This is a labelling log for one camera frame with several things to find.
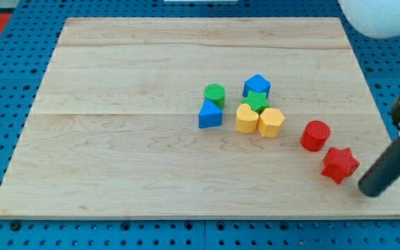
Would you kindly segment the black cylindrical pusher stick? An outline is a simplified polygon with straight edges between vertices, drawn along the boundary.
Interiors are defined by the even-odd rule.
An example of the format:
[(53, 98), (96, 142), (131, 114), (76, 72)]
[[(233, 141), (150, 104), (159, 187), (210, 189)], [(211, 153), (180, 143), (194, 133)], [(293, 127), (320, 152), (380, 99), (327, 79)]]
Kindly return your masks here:
[(400, 135), (392, 141), (358, 181), (358, 188), (367, 197), (378, 197), (399, 177)]

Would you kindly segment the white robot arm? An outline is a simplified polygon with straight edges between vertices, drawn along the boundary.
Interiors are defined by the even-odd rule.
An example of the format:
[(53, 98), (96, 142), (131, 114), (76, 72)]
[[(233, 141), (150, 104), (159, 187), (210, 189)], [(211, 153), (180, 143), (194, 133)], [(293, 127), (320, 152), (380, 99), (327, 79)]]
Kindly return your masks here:
[[(400, 36), (400, 0), (339, 0), (342, 12), (357, 32), (370, 38)], [(377, 197), (400, 177), (400, 95), (392, 104), (398, 135), (358, 181), (359, 190)]]

